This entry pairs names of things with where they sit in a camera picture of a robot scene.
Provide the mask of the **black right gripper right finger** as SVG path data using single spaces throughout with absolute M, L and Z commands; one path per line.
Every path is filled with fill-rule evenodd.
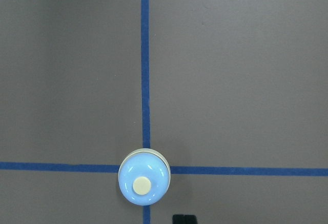
M 185 224 L 197 224 L 197 217 L 195 215 L 185 215 L 184 223 Z

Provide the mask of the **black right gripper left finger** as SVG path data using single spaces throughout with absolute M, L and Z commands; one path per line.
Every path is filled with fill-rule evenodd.
M 185 216 L 183 214 L 174 214 L 172 224 L 185 224 Z

